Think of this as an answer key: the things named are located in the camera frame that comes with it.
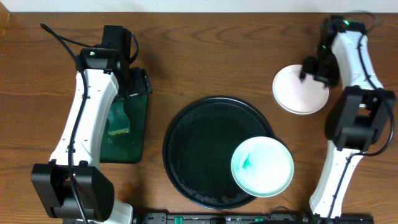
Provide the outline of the white plate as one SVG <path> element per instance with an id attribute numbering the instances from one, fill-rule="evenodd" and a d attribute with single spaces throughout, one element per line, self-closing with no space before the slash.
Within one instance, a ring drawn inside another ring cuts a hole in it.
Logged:
<path id="1" fill-rule="evenodd" d="M 302 65 L 289 65 L 274 77 L 272 92 L 276 102 L 293 114 L 312 114 L 322 109 L 329 98 L 329 89 L 312 75 L 299 79 Z"/>

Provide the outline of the green scrubbing sponge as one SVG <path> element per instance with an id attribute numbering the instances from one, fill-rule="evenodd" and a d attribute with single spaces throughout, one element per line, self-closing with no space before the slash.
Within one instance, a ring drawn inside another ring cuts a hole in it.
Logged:
<path id="1" fill-rule="evenodd" d="M 108 134 L 111 136 L 125 134 L 130 131 L 130 120 L 124 110 L 124 101 L 115 101 L 108 114 Z"/>

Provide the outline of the light green plate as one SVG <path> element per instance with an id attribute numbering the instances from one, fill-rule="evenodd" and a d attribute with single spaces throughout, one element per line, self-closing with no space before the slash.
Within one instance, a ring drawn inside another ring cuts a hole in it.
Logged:
<path id="1" fill-rule="evenodd" d="M 243 141 L 231 158 L 236 184 L 254 197 L 273 197 L 283 192 L 294 176 L 290 151 L 280 141 L 264 136 Z"/>

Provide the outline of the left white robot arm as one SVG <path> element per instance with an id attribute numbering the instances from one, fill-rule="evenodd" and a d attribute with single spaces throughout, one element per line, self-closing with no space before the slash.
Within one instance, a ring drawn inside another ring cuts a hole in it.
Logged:
<path id="1" fill-rule="evenodd" d="M 132 223 L 133 207 L 115 197 L 102 162 L 128 164 L 143 147 L 147 99 L 144 69 L 134 67 L 136 36 L 106 25 L 100 44 L 73 55 L 76 90 L 67 123 L 48 163 L 35 164 L 31 181 L 50 218 L 64 223 Z"/>

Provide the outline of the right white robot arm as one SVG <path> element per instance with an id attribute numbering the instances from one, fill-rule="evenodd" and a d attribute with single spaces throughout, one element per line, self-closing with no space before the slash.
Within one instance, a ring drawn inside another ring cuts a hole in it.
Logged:
<path id="1" fill-rule="evenodd" d="M 391 144 L 396 102 L 374 73 L 363 22 L 332 14 L 322 22 L 317 56 L 307 57 L 299 79 L 311 75 L 325 87 L 342 84 L 343 91 L 325 123 L 326 161 L 310 197 L 302 223 L 372 223 L 366 215 L 341 214 L 345 192 L 356 166 L 364 157 L 382 154 Z"/>

